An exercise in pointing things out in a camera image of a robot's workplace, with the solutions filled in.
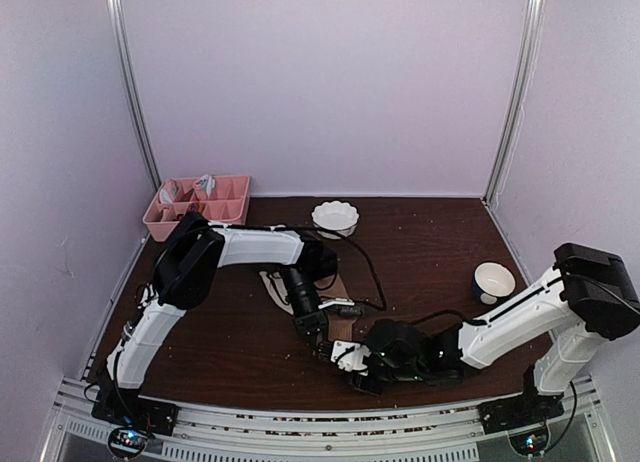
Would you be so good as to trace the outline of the cream sock brown trim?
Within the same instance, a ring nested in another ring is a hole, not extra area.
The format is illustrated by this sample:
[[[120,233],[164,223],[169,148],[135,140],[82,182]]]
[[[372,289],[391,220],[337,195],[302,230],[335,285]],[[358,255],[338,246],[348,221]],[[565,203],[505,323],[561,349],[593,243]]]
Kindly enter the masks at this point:
[[[285,313],[293,315],[293,309],[288,301],[287,291],[280,274],[277,271],[259,271],[258,275],[274,304]]]

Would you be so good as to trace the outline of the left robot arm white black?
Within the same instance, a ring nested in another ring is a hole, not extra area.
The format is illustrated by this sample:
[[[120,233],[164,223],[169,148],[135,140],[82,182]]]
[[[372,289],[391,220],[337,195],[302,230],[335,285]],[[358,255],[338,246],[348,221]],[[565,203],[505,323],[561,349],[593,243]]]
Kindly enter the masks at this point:
[[[177,322],[208,297],[216,272],[233,265],[276,266],[299,335],[314,338],[328,331],[316,282],[336,275],[336,254],[308,228],[248,228],[218,225],[198,214],[186,215],[166,240],[151,280],[145,285],[136,316],[101,364],[98,386],[108,392],[106,411],[123,426],[144,415],[138,397],[147,369]]]

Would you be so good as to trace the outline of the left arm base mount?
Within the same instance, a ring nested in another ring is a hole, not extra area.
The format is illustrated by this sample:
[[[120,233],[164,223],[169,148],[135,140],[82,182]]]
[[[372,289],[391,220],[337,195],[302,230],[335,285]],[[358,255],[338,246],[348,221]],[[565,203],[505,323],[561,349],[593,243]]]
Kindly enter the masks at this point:
[[[140,456],[157,436],[171,436],[178,406],[141,398],[136,390],[121,389],[108,377],[91,383],[84,391],[92,403],[91,416],[113,425],[107,436],[109,452],[119,460]]]

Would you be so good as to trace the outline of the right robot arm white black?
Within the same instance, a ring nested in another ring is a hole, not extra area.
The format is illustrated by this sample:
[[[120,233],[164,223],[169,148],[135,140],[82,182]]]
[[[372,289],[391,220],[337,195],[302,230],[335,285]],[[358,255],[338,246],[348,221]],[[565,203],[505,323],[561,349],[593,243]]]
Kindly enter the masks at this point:
[[[525,290],[489,312],[428,336],[416,324],[380,319],[361,343],[335,347],[331,360],[361,391],[385,382],[457,385],[539,335],[563,327],[532,366],[532,386],[513,401],[519,422],[535,422],[601,345],[639,326],[639,299],[623,259],[565,243],[555,262]]]

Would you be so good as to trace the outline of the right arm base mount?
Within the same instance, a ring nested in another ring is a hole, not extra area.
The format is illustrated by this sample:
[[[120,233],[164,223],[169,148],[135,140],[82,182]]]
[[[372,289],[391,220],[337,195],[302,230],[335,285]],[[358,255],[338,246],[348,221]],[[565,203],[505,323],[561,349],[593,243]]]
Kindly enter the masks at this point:
[[[520,456],[541,456],[551,444],[548,421],[564,414],[561,396],[519,394],[481,403],[478,415],[486,435],[505,432]]]

